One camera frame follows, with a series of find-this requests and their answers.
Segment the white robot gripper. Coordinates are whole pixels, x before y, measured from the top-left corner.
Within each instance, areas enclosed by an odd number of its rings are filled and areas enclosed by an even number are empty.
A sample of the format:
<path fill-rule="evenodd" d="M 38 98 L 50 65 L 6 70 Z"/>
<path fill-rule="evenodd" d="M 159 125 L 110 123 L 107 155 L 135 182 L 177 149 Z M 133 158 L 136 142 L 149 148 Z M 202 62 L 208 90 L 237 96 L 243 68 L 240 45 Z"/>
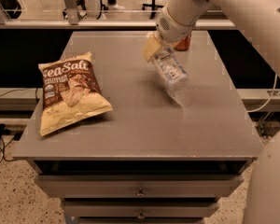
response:
<path fill-rule="evenodd" d="M 170 0 L 156 19 L 157 32 L 149 32 L 143 48 L 148 62 L 161 48 L 162 43 L 174 43 L 191 33 L 197 20 L 213 4 L 209 0 Z"/>

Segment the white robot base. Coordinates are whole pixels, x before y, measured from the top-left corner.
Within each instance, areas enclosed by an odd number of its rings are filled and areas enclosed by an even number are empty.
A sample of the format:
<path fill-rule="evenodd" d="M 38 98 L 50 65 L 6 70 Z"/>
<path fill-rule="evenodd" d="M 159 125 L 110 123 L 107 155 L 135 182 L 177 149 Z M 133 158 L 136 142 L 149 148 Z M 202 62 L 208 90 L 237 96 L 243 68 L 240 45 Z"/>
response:
<path fill-rule="evenodd" d="M 254 163 L 243 224 L 280 224 L 280 132 Z"/>

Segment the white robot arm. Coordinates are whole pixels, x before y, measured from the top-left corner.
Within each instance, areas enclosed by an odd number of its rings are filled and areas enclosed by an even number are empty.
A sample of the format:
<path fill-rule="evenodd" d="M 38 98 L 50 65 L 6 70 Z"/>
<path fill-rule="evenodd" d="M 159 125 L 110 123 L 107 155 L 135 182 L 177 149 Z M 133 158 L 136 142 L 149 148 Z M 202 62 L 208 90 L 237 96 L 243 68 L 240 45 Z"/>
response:
<path fill-rule="evenodd" d="M 147 34 L 144 58 L 189 35 L 211 6 L 221 8 L 280 77 L 280 0 L 170 0 L 156 19 L 157 31 Z"/>

